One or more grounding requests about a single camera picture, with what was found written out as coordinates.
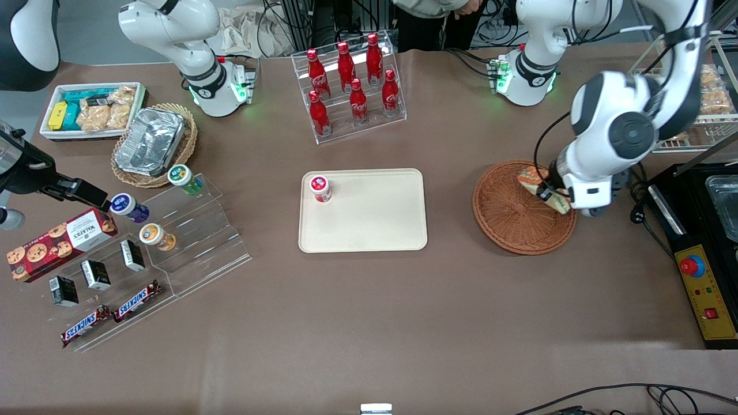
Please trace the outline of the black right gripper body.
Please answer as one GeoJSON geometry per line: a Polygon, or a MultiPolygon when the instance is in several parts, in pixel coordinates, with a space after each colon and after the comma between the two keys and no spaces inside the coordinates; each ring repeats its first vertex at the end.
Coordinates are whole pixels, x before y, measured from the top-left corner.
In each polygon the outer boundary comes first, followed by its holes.
{"type": "Polygon", "coordinates": [[[55,160],[27,142],[23,130],[2,130],[2,191],[55,195],[55,160]]]}

